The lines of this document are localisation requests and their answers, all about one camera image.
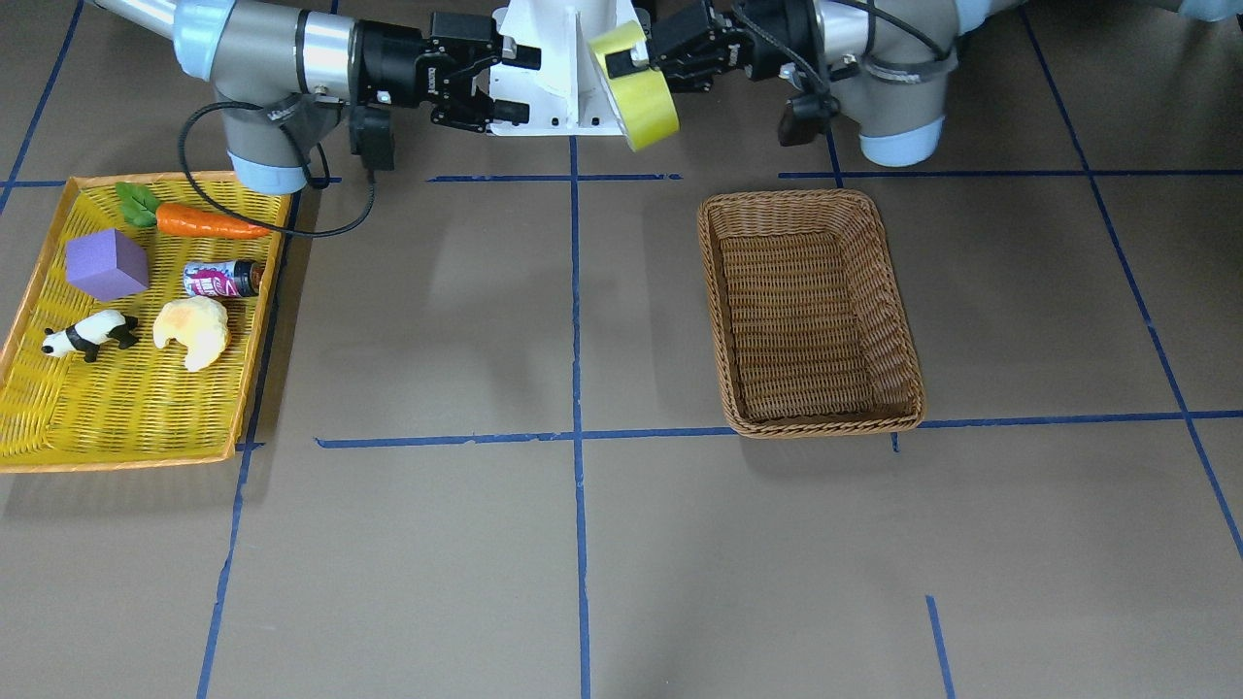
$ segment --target yellow tape roll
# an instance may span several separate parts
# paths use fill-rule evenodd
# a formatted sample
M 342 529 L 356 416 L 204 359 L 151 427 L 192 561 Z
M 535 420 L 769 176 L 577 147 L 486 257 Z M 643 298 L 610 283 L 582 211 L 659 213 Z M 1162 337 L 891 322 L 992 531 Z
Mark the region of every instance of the yellow tape roll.
M 630 21 L 588 42 L 595 58 L 595 68 L 608 86 L 613 113 L 622 123 L 622 133 L 631 150 L 677 133 L 674 96 L 669 93 L 669 85 L 660 71 L 643 70 L 614 80 L 609 77 L 604 65 L 604 56 L 630 51 L 635 44 L 646 40 L 639 22 Z

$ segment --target purple can label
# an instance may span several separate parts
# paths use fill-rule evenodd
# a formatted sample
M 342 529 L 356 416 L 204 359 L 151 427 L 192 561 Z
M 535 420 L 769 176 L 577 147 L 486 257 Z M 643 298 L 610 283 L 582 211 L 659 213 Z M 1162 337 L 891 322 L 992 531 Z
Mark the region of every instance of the purple can label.
M 181 284 L 190 296 L 242 296 L 237 289 L 237 260 L 229 262 L 186 262 Z

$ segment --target toy panda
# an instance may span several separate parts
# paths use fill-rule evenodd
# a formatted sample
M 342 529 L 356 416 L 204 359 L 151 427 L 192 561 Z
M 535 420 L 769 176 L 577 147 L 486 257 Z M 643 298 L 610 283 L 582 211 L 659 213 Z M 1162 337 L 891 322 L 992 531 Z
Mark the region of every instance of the toy panda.
M 99 346 L 109 340 L 116 340 L 122 350 L 128 350 L 138 342 L 131 332 L 138 327 L 138 318 L 124 316 L 121 311 L 99 311 L 98 313 L 78 321 L 70 327 L 52 332 L 52 328 L 44 328 L 47 337 L 44 338 L 44 354 L 63 357 L 77 350 L 86 354 L 85 359 L 94 362 L 99 356 Z

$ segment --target panda head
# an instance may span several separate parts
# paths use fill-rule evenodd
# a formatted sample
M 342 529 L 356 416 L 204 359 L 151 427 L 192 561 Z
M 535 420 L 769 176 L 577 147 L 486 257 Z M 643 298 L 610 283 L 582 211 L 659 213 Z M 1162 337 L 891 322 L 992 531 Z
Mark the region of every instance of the panda head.
M 65 336 L 65 331 L 53 332 L 52 328 L 44 328 L 44 346 L 40 350 L 44 354 L 51 354 L 52 357 L 63 357 L 73 351 L 73 346 L 70 345 L 70 338 Z

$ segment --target light blue joint cover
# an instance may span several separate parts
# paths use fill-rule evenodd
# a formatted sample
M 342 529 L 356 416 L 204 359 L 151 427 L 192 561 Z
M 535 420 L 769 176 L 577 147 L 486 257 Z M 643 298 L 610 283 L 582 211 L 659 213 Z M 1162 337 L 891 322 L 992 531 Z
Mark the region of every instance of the light blue joint cover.
M 234 172 L 237 179 L 260 194 L 293 194 L 307 185 L 307 178 L 302 174 L 302 168 L 283 168 L 280 165 L 265 165 L 254 163 L 246 158 L 239 158 L 232 152 L 229 159 L 234 163 Z
M 988 19 L 988 12 L 992 10 L 992 2 L 989 0 L 955 0 L 955 5 L 958 6 L 958 34 L 967 34 L 968 31 L 984 24 Z
M 1208 22 L 1243 15 L 1243 0 L 1182 0 L 1178 14 Z
M 211 77 L 220 35 L 236 0 L 181 0 L 173 11 L 173 52 L 185 75 Z
M 924 162 L 936 150 L 941 141 L 941 126 L 945 117 L 929 122 L 919 128 L 892 136 L 860 136 L 859 147 L 863 154 L 886 168 L 905 168 Z

